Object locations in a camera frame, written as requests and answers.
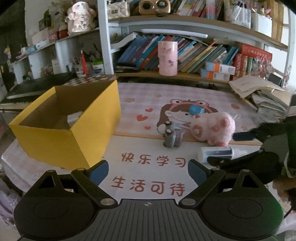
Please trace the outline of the white correction fluid bottle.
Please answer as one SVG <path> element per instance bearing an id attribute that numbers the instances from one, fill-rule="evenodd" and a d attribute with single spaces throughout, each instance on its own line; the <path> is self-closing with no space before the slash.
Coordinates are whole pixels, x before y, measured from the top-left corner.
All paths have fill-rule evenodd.
<path id="1" fill-rule="evenodd" d="M 232 147 L 201 147 L 198 150 L 197 159 L 200 163 L 207 163 L 208 157 L 218 157 L 226 159 L 235 159 L 245 156 L 247 151 L 235 149 Z"/>

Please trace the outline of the pink plush paw toy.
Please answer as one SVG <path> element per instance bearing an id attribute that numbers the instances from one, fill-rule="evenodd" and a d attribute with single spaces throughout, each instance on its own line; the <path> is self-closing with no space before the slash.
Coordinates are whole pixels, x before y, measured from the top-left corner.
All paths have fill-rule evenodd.
<path id="1" fill-rule="evenodd" d="M 227 147 L 240 117 L 225 112 L 196 114 L 191 119 L 190 131 L 194 138 L 210 146 Z"/>

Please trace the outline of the pile of papers and books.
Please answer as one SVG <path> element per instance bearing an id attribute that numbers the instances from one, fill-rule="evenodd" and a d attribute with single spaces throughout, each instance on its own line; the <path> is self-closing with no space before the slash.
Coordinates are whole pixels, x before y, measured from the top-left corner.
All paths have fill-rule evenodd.
<path id="1" fill-rule="evenodd" d="M 229 85 L 256 110 L 257 123 L 278 123 L 287 115 L 292 95 L 278 85 L 251 75 L 230 81 Z"/>

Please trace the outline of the yellow cardboard box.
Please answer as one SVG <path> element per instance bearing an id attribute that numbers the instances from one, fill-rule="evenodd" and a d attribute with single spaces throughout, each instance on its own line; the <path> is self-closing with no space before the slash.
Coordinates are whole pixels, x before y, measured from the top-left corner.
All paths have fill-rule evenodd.
<path id="1" fill-rule="evenodd" d="M 67 116 L 83 113 L 72 127 Z M 116 80 L 55 86 L 9 124 L 27 155 L 67 170 L 98 163 L 120 121 Z"/>

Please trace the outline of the grey toy car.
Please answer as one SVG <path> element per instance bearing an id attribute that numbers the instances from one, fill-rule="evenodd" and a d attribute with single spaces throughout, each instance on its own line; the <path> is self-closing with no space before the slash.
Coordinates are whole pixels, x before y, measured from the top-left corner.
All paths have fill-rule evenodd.
<path id="1" fill-rule="evenodd" d="M 185 130 L 172 121 L 165 122 L 164 146 L 167 148 L 179 147 L 183 141 Z"/>

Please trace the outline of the white eraser block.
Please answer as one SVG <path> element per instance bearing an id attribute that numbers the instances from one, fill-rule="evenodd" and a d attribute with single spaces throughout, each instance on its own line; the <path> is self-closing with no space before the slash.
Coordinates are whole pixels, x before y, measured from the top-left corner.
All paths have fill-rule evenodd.
<path id="1" fill-rule="evenodd" d="M 74 125 L 74 123 L 79 119 L 82 113 L 82 111 L 79 111 L 67 116 L 67 123 L 69 127 L 72 127 Z"/>

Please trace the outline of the blue pencil sharpener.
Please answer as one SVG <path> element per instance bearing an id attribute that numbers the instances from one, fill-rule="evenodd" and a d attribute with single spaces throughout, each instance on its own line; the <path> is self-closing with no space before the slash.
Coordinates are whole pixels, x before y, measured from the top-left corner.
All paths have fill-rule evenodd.
<path id="1" fill-rule="evenodd" d="M 192 104 L 190 107 L 189 107 L 189 114 L 191 115 L 197 115 L 197 114 L 203 114 L 205 111 L 204 108 L 198 106 L 198 105 L 195 105 L 195 104 Z"/>

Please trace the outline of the pink cartoon desk mat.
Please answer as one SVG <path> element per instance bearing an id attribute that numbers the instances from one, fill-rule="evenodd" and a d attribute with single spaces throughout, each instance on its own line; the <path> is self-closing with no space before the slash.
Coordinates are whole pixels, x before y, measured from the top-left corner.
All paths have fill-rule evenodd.
<path id="1" fill-rule="evenodd" d="M 121 119 L 103 156 L 110 172 L 100 186 L 119 199 L 177 197 L 173 187 L 195 188 L 187 164 L 205 143 L 187 133 L 179 147 L 164 146 L 158 120 L 171 100 L 204 101 L 234 116 L 238 132 L 255 128 L 255 110 L 232 93 L 143 83 L 120 83 L 118 90 Z"/>

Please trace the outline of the orange white box lower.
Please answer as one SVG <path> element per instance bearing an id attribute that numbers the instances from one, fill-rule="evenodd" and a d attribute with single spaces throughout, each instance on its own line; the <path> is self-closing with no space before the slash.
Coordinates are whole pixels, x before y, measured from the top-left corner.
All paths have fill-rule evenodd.
<path id="1" fill-rule="evenodd" d="M 224 82 L 228 82 L 230 80 L 230 74 L 211 72 L 206 69 L 201 69 L 201 77 L 213 80 L 220 80 Z"/>

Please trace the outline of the orange white box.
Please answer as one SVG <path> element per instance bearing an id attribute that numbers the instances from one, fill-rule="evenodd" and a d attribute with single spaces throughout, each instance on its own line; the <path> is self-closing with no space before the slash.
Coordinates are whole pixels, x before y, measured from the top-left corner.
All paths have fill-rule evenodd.
<path id="1" fill-rule="evenodd" d="M 224 65 L 216 62 L 206 62 L 205 69 L 210 72 L 234 75 L 236 68 L 230 65 Z"/>
<path id="2" fill-rule="evenodd" d="M 201 69 L 201 77 L 213 80 L 220 80 L 224 82 L 228 82 L 230 80 L 230 74 L 211 72 L 206 69 Z"/>

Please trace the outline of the red thick dictionary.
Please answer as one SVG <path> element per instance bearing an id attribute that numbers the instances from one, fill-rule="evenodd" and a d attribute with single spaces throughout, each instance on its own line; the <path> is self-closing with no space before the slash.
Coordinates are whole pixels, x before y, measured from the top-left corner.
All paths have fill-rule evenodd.
<path id="1" fill-rule="evenodd" d="M 263 49 L 259 49 L 253 45 L 239 43 L 238 47 L 240 49 L 240 54 L 252 57 L 252 58 L 262 58 L 264 61 L 271 62 L 273 55 Z"/>

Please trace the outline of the orange white box upper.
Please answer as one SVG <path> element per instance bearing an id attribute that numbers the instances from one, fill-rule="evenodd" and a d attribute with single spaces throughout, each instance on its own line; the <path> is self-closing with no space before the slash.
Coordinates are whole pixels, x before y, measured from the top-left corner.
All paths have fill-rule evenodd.
<path id="1" fill-rule="evenodd" d="M 224 65 L 216 62 L 206 62 L 205 69 L 210 72 L 234 75 L 236 68 L 230 65 Z"/>

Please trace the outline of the wooden chessboard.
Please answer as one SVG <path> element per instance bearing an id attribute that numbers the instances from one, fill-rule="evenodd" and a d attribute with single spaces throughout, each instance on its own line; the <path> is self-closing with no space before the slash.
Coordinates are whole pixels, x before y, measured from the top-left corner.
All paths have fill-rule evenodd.
<path id="1" fill-rule="evenodd" d="M 64 85 L 77 86 L 81 84 L 88 84 L 88 83 L 108 81 L 108 80 L 116 80 L 116 76 L 115 75 L 91 75 L 86 77 L 77 77 L 69 80 Z"/>

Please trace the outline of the black electronic keyboard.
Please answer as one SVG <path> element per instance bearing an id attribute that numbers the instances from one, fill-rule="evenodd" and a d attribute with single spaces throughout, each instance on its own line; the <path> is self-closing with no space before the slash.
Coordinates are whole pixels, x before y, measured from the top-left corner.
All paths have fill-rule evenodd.
<path id="1" fill-rule="evenodd" d="M 63 85 L 76 77 L 76 73 L 61 73 L 24 81 L 7 93 L 1 101 L 1 111 L 22 111 L 52 87 Z"/>

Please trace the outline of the white green-lidded jar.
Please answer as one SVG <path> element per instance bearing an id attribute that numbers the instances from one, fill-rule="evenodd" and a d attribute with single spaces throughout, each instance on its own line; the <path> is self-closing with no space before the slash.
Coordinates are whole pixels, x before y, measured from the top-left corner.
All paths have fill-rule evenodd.
<path id="1" fill-rule="evenodd" d="M 94 61 L 91 63 L 91 66 L 95 74 L 105 73 L 103 61 Z"/>

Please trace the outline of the red marker bottle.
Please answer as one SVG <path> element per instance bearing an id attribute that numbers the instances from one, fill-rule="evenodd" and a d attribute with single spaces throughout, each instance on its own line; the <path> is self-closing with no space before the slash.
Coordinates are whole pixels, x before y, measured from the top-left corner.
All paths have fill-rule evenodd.
<path id="1" fill-rule="evenodd" d="M 82 50 L 81 50 L 81 65 L 82 65 L 82 69 L 83 69 L 83 74 L 87 75 L 89 72 L 88 72 L 88 67 L 87 67 L 85 57 L 84 57 Z"/>

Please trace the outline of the pink cylindrical pen holder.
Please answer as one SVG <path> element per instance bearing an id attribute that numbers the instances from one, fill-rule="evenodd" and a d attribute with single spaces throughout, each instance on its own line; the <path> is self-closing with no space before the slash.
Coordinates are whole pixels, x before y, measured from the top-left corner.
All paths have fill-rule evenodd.
<path id="1" fill-rule="evenodd" d="M 159 74 L 175 76 L 178 73 L 178 42 L 158 42 Z"/>

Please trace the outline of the row of leaning books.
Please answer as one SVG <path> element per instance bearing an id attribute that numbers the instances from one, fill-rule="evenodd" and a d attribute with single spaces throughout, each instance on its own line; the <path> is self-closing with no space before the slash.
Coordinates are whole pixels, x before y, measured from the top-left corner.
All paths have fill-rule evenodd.
<path id="1" fill-rule="evenodd" d="M 115 71 L 157 71 L 164 65 L 182 73 L 211 71 L 234 75 L 233 63 L 238 52 L 237 46 L 217 42 L 209 44 L 193 37 L 140 34 L 124 47 Z"/>

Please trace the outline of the pink floral plush figure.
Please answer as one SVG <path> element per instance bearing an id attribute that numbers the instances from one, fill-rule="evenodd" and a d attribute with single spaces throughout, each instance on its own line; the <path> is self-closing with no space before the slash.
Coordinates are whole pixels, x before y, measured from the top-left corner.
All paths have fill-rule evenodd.
<path id="1" fill-rule="evenodd" d="M 68 35 L 84 33 L 95 28 L 96 11 L 87 2 L 78 1 L 67 11 Z"/>

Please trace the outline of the gold retro speaker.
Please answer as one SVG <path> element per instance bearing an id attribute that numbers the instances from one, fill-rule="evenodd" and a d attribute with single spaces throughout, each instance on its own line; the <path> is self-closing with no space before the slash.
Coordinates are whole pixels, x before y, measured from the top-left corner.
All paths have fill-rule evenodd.
<path id="1" fill-rule="evenodd" d="M 171 3 L 168 0 L 140 0 L 138 8 L 141 15 L 169 14 Z"/>

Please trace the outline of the white bookshelf frame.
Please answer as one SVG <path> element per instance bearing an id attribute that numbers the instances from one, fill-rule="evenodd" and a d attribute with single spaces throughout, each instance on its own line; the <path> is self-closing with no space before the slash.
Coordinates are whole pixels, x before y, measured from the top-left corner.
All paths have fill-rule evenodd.
<path id="1" fill-rule="evenodd" d="M 41 15 L 45 12 L 45 8 L 48 7 L 49 1 L 25 1 L 25 35 L 28 37 L 29 30 L 33 29 L 37 20 L 41 19 Z M 277 48 L 281 51 L 287 52 L 285 71 L 284 73 L 274 68 L 274 71 L 281 74 L 283 77 L 288 75 L 291 71 L 293 54 L 295 48 L 295 37 L 292 40 L 291 32 L 289 30 L 289 44 L 283 45 L 279 41 L 272 43 L 273 39 L 256 32 L 254 30 L 218 20 L 212 20 L 207 18 L 197 18 L 193 16 L 129 16 L 125 18 L 119 18 L 115 20 L 108 20 L 107 18 L 107 3 L 105 1 L 97 1 L 99 11 L 99 27 L 88 32 L 81 34 L 71 35 L 69 38 L 74 38 L 79 35 L 89 34 L 91 32 L 100 33 L 100 43 L 102 47 L 103 63 L 105 64 L 106 74 L 114 73 L 114 64 L 112 63 L 113 53 L 120 47 L 115 47 L 115 40 L 119 40 L 119 37 L 124 37 L 131 32 L 140 32 L 142 29 L 161 29 L 162 31 L 168 29 L 175 29 L 178 31 L 195 32 L 198 34 L 208 35 L 214 39 L 228 39 L 241 43 L 255 44 L 256 46 L 263 47 L 263 45 L 270 48 Z M 70 63 L 68 60 L 70 54 L 74 54 L 74 50 L 70 50 L 67 46 L 68 43 L 63 44 L 63 41 L 67 41 L 66 38 L 59 40 L 55 43 L 56 55 L 59 59 L 59 64 L 62 72 L 66 72 L 66 66 Z M 45 59 L 41 59 L 41 54 L 37 50 L 30 55 L 23 57 L 21 60 L 13 63 L 14 74 L 16 76 L 16 82 L 23 82 L 23 75 L 26 71 L 32 71 L 33 78 L 40 78 L 42 66 L 45 65 Z M 29 64 L 27 67 L 22 63 L 23 59 L 29 58 Z"/>

